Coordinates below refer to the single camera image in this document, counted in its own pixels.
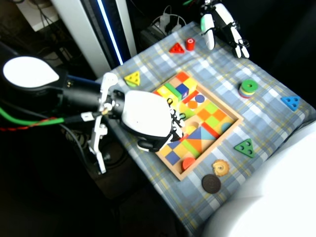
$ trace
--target green cable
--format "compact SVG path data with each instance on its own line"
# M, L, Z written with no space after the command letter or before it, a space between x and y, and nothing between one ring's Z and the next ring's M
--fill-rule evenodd
M1 107L0 107L0 115L2 115L6 120L8 120L12 123L16 123L16 124L24 125L24 126L30 126L30 125L33 125L33 124L39 123L39 122L40 122L40 124L38 126L53 125L53 124L58 124L58 123L64 122L63 118L56 118L56 119L52 119L52 120L45 121L45 122L22 120L22 119L12 117L6 111L4 111L3 108L1 108Z
M190 2L192 2L193 0L188 0L186 2L184 2L182 5L185 6L185 5L188 5Z

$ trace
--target orange circle block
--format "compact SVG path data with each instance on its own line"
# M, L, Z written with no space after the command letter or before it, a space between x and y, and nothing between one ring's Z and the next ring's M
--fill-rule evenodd
M194 163L194 161L196 161L196 159L194 159L193 157L188 157L185 158L182 161L182 170L186 170L187 168L189 168L190 165L192 165Z
M197 107L198 107L198 103L196 102L196 101L189 101L188 102L188 107L190 108L190 109L196 109Z

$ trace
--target plaid tablecloth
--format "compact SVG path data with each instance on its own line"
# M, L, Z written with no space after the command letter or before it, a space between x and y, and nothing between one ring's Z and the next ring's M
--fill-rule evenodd
M251 61L236 59L231 48L219 39L214 50L209 51L199 34L199 26L192 22L115 68L112 72L120 79L112 90L130 90L123 77L137 70L141 74L141 85L136 89L145 91L154 90L179 71L188 72L244 116L243 123L220 146L180 182L155 154L139 150L134 136L115 120L109 121L131 157L193 235L295 129L316 118L316 111L303 100L297 111L291 111L280 98L295 93ZM185 48L188 37L196 40L194 51L168 52L176 42ZM239 84L245 79L253 79L259 85L251 99L243 99L238 94ZM234 150L236 144L247 138L253 142L256 153L253 159ZM213 173L211 165L217 159L226 160L230 172L220 178L222 188L212 195L204 191L201 180L204 175Z

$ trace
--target green block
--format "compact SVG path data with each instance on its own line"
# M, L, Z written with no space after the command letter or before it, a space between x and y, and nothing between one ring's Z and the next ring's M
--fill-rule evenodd
M239 151L240 153L243 153L246 156L249 156L250 158L255 157L255 153L252 147L252 141L250 138L244 140L242 143L239 143L237 146L234 147L234 149Z
M191 118L193 115L195 115L195 113L190 109L185 110L183 113L186 115L185 120L188 118Z
M215 113L218 108L216 105L214 105L212 102L210 102L207 106L205 106L205 109L212 115Z
M215 128L217 124L219 124L219 120L217 120L216 117L210 116L206 121L205 121L211 128Z
M187 148L195 158L199 157L200 153L187 140L183 140L181 144L185 146L185 148Z
M167 82L164 86L167 87L172 92L172 94L174 94L178 98L179 101L182 100L181 93L177 91L176 88L174 88L170 83Z

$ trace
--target red triangle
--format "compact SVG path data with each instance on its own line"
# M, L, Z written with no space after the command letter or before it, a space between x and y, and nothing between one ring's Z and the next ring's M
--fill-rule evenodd
M198 139L187 139L187 141L199 152L202 153L202 143Z
M170 53L184 53L184 49L179 43L176 43L170 50Z

